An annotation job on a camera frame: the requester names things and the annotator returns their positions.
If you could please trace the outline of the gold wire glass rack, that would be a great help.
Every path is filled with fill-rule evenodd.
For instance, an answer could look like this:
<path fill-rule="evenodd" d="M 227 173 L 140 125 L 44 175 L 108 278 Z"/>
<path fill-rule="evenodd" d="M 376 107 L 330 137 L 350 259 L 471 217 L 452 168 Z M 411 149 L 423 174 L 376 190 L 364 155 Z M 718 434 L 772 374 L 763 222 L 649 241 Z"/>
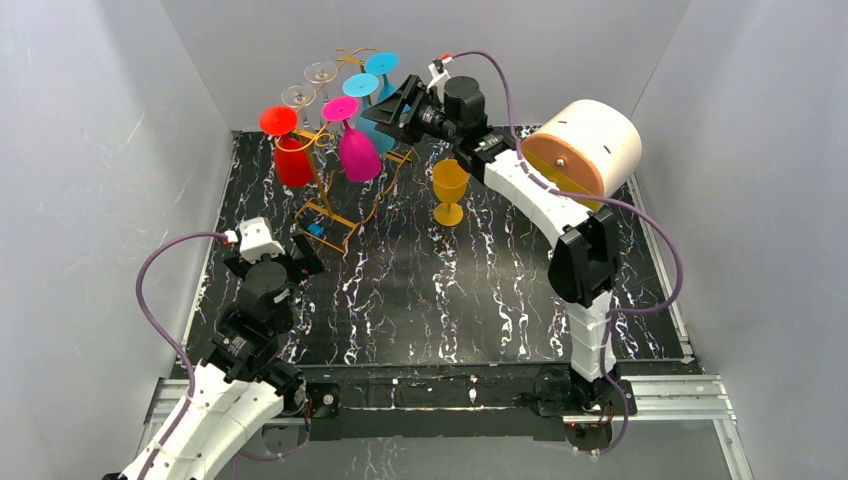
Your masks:
<path fill-rule="evenodd" d="M 338 48 L 336 51 L 338 55 L 328 60 L 334 61 L 338 67 L 336 77 L 327 84 L 330 100 L 339 96 L 346 96 L 342 92 L 344 81 L 352 75 L 363 73 L 362 65 L 373 55 L 383 52 L 371 47 L 352 51 Z M 381 85 L 370 96 L 370 104 L 377 99 L 377 92 L 380 88 Z M 383 190 L 374 194 L 372 206 L 362 218 L 352 220 L 345 217 L 332 204 L 331 188 L 339 175 L 344 176 L 350 183 L 354 182 L 347 178 L 339 158 L 338 148 L 343 134 L 343 126 L 341 123 L 327 123 L 324 120 L 321 112 L 326 104 L 323 103 L 322 94 L 316 91 L 314 102 L 308 109 L 313 130 L 304 130 L 298 118 L 298 126 L 291 134 L 292 137 L 301 142 L 301 149 L 308 154 L 313 173 L 313 180 L 308 185 L 313 184 L 318 191 L 317 196 L 307 199 L 299 207 L 294 214 L 294 221 L 300 225 L 305 235 L 343 253 L 347 250 L 350 238 L 373 218 L 383 199 L 395 188 L 402 168 L 412 164 L 417 155 L 412 150 L 406 153 L 400 152 L 398 142 L 395 141 L 395 145 L 389 153 L 379 156 L 382 164 L 380 174 L 373 180 L 356 184 L 378 180 L 387 171 L 393 173 L 391 181 L 386 184 Z"/>

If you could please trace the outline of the magenta wine glass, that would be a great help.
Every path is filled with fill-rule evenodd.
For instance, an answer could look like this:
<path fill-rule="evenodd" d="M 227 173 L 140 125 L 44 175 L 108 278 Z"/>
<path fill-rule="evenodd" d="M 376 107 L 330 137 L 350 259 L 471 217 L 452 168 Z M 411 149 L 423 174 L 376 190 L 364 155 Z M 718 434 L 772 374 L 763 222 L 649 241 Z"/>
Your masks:
<path fill-rule="evenodd" d="M 331 99 L 322 108 L 322 117 L 327 123 L 341 123 L 343 134 L 338 152 L 347 178 L 354 183 L 373 180 L 382 170 L 376 147 L 363 133 L 353 128 L 349 121 L 359 109 L 359 100 L 350 96 Z"/>

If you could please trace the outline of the yellow wine glass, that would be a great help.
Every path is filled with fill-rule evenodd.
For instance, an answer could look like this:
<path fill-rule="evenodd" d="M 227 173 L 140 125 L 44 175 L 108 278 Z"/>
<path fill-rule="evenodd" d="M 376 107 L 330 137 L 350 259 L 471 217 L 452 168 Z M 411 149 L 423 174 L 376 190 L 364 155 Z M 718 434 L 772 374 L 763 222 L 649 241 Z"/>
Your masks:
<path fill-rule="evenodd" d="M 440 225 L 453 227 L 463 219 L 464 210 L 459 201 L 466 193 L 469 177 L 455 159 L 442 160 L 433 167 L 433 190 L 439 201 L 433 216 Z"/>

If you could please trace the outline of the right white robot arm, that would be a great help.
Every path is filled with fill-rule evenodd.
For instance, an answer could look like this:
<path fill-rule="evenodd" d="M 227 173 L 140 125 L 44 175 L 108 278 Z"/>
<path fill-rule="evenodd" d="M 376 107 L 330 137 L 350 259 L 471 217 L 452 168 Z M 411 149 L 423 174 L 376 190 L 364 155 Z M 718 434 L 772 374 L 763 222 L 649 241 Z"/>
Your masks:
<path fill-rule="evenodd" d="M 614 193 L 635 171 L 641 138 L 631 121 L 591 99 L 565 106 L 525 138 L 488 122 L 478 82 L 427 87 L 417 76 L 364 110 L 379 132 L 413 145 L 448 143 L 460 167 L 509 200 L 552 248 L 548 280 L 572 320 L 571 392 L 583 408 L 609 400 L 619 379 L 608 316 L 621 269 Z"/>

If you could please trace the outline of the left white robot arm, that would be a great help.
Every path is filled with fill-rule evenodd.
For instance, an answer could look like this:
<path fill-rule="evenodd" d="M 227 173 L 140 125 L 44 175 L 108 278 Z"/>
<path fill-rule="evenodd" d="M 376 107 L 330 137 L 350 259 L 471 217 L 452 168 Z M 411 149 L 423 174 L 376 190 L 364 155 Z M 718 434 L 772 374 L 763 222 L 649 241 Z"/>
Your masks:
<path fill-rule="evenodd" d="M 280 355 L 295 323 L 292 298 L 309 277 L 324 272 L 323 263 L 302 234 L 292 238 L 298 256 L 265 234 L 229 230 L 211 236 L 238 247 L 225 264 L 241 288 L 197 362 L 154 317 L 143 294 L 153 261 L 188 238 L 157 248 L 137 275 L 142 313 L 176 352 L 188 386 L 138 456 L 113 473 L 115 479 L 213 479 L 266 421 L 283 412 L 286 401 L 305 403 L 302 372 Z"/>

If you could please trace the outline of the light blue wine glass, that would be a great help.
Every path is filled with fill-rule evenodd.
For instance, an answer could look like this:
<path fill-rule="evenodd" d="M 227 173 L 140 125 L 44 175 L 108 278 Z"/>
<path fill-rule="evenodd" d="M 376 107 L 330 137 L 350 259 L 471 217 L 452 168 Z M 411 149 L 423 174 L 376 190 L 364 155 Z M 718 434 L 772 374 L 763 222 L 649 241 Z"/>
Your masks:
<path fill-rule="evenodd" d="M 395 140 L 379 132 L 376 129 L 376 123 L 363 116 L 363 113 L 371 106 L 370 96 L 377 90 L 379 85 L 379 80 L 375 75 L 359 73 L 352 75 L 344 81 L 342 92 L 344 95 L 360 101 L 360 110 L 355 116 L 355 129 L 370 140 L 379 156 L 384 156 L 392 150 Z"/>

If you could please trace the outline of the teal blue wine glass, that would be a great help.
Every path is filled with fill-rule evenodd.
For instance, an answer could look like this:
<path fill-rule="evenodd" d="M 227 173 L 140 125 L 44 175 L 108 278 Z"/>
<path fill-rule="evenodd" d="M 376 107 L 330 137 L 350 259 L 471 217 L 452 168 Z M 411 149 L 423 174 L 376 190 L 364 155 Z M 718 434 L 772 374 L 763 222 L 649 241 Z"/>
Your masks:
<path fill-rule="evenodd" d="M 377 78 L 378 84 L 381 85 L 377 92 L 377 102 L 384 101 L 397 90 L 397 87 L 390 83 L 388 75 L 397 68 L 398 63 L 399 58 L 395 53 L 381 52 L 370 57 L 362 65 L 362 72 Z"/>

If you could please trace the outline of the clear wine glass rear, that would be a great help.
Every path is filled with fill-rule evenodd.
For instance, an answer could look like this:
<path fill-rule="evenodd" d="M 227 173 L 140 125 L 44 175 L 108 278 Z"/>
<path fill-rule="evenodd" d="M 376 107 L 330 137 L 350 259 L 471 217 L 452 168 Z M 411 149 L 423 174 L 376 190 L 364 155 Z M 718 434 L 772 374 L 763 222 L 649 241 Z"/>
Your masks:
<path fill-rule="evenodd" d="M 334 61 L 318 61 L 304 68 L 304 77 L 312 83 L 315 90 L 322 94 L 323 103 L 330 100 L 327 84 L 331 82 L 338 73 L 337 64 Z"/>

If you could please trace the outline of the clear wine glass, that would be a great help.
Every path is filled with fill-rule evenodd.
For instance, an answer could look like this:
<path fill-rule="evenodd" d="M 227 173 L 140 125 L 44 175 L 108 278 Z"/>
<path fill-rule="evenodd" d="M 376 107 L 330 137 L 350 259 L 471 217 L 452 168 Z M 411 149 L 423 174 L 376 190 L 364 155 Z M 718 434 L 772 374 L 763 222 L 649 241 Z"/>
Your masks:
<path fill-rule="evenodd" d="M 315 90 L 322 94 L 323 103 L 330 100 L 327 84 L 331 82 L 338 73 L 337 64 L 334 61 L 318 61 L 304 68 L 304 77 L 312 83 Z"/>
<path fill-rule="evenodd" d="M 309 106 L 314 102 L 315 88 L 308 83 L 299 83 L 285 88 L 280 95 L 282 103 L 294 109 L 304 130 L 312 131 L 313 126 L 308 114 Z"/>

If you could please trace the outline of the red wine glass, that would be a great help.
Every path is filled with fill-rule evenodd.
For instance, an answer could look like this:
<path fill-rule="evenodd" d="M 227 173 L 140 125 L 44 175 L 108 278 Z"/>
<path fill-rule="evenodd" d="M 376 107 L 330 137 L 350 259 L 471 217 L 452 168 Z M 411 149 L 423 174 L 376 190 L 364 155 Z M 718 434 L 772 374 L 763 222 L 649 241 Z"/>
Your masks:
<path fill-rule="evenodd" d="M 302 188 L 313 180 L 308 154 L 291 134 L 298 126 L 297 113 L 290 107 L 274 106 L 259 118 L 261 130 L 276 141 L 273 154 L 279 181 L 290 189 Z"/>

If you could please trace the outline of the clear wine glass front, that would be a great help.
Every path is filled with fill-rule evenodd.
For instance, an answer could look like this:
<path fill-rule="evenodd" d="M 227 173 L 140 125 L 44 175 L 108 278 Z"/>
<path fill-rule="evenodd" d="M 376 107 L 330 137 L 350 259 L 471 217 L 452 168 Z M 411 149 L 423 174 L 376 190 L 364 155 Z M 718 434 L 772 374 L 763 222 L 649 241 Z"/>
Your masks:
<path fill-rule="evenodd" d="M 315 88 L 308 83 L 299 83 L 285 88 L 280 95 L 282 103 L 294 109 L 304 130 L 312 131 L 313 126 L 308 114 L 309 106 L 314 102 Z"/>

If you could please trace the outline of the black marble pattern mat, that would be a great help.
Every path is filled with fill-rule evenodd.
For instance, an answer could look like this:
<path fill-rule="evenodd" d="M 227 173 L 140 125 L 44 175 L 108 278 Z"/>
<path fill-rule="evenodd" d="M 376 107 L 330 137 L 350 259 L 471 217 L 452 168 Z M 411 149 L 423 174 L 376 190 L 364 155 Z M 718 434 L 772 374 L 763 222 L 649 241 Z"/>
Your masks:
<path fill-rule="evenodd" d="M 240 132 L 216 229 L 248 218 L 267 217 L 274 237 L 291 245 L 293 216 L 317 196 L 315 188 L 288 190 L 272 165 L 272 140 Z M 310 278 L 295 310 L 283 358 L 301 365 L 415 365 L 515 363 L 568 360 L 570 322 L 566 304 L 547 278 L 545 236 L 515 207 L 472 178 L 456 227 L 432 217 L 437 203 L 432 167 L 451 154 L 449 146 L 425 139 L 411 165 L 396 179 L 388 167 L 370 184 L 332 181 L 333 208 L 364 219 L 381 193 L 374 215 L 340 253 L 320 242 L 316 253 L 327 268 Z M 664 300 L 665 280 L 655 268 L 653 243 L 638 218 L 619 214 L 623 267 L 616 306 L 650 307 Z M 211 246 L 201 276 L 190 329 L 184 337 L 196 362 L 214 323 L 237 295 L 240 281 L 225 265 L 232 250 Z M 619 359 L 684 359 L 677 319 L 669 311 L 648 317 L 620 315 L 612 336 Z"/>

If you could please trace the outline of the white cylindrical drawer box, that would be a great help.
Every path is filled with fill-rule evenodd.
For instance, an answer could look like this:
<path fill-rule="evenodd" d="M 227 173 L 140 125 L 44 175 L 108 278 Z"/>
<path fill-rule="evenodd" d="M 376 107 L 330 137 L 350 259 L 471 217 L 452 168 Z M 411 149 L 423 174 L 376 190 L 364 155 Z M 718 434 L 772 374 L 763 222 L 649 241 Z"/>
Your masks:
<path fill-rule="evenodd" d="M 636 170 L 642 140 L 634 124 L 616 109 L 581 99 L 564 107 L 521 140 L 521 154 L 559 190 L 592 195 L 581 203 L 593 211 Z"/>

